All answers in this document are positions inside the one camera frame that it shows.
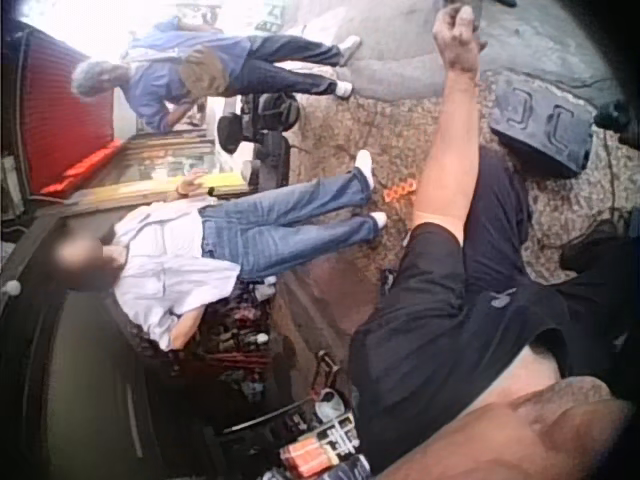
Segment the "black shirt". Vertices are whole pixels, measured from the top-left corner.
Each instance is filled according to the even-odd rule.
[[[462,248],[445,228],[414,229],[389,294],[354,334],[358,434],[379,473],[451,422],[535,339],[569,374],[553,290],[534,282],[465,301]]]

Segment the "pavement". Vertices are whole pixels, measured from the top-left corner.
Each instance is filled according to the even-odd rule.
[[[300,0],[290,13],[292,31],[314,40],[339,42],[350,34],[363,39],[347,68],[304,66],[351,80],[356,94],[349,101],[298,97],[301,121],[287,134],[293,146],[291,183],[344,173],[358,150],[367,149],[379,185],[367,210],[383,210],[390,218],[374,245],[319,258],[280,279],[274,323],[288,332],[298,383],[310,377],[310,355],[320,348],[330,349],[346,366],[349,337],[378,300],[380,270],[397,266],[402,254],[411,201],[387,204],[382,190],[418,177],[435,133],[443,84],[430,33],[436,1]],[[489,47],[481,57],[481,143],[506,162],[516,158],[488,127],[499,69],[533,75],[591,109],[620,95],[612,65],[602,55],[606,45],[594,43],[597,32],[581,18],[556,0],[520,0],[516,9],[484,2],[480,32]],[[554,283],[571,277],[558,266],[562,244],[607,216],[612,206],[640,204],[640,161],[614,135],[594,128],[589,165],[579,177],[527,178],[526,183],[534,219],[523,256],[534,280]]]

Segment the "red shutter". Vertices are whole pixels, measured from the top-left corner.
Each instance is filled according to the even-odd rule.
[[[44,193],[69,184],[65,172],[113,140],[113,95],[75,97],[71,74],[86,55],[38,30],[29,35],[20,128],[31,192]]]

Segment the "dark jeans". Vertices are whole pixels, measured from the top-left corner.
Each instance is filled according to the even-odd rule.
[[[292,60],[336,67],[342,58],[337,46],[312,42],[296,35],[251,36],[249,40],[249,54],[240,72],[231,79],[235,94],[331,95],[335,92],[335,80],[315,73],[293,72],[273,64]]]
[[[531,211],[522,180],[494,151],[480,150],[480,172],[465,225],[466,292],[504,292],[532,281],[520,253]],[[549,285],[565,300],[574,336],[568,352],[576,375],[606,376],[614,360],[612,341],[632,325],[637,307],[638,248],[630,239],[602,248],[592,267],[566,282]]]

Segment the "man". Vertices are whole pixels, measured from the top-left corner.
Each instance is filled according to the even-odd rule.
[[[54,250],[70,287],[113,288],[124,312],[163,350],[184,348],[206,305],[229,296],[237,278],[262,280],[373,240],[386,223],[384,213],[374,212],[301,225],[371,199],[372,162],[364,150],[349,174],[220,205],[212,205],[209,197],[186,198],[199,188],[200,175],[187,177],[173,201],[129,213],[107,245],[74,233]]]
[[[591,375],[634,318],[637,249],[603,243],[558,285],[527,276],[526,190],[479,151],[473,20],[453,6],[434,27],[446,84],[413,230],[350,347],[361,446],[381,479],[582,478],[629,412]]]
[[[236,37],[207,31],[175,17],[131,42],[122,63],[87,60],[76,68],[72,90],[94,97],[120,87],[133,111],[156,132],[169,132],[204,96],[306,93],[348,98],[353,86],[273,65],[295,60],[337,67],[360,46],[351,36],[324,45],[295,35]],[[165,102],[176,106],[169,112]]]

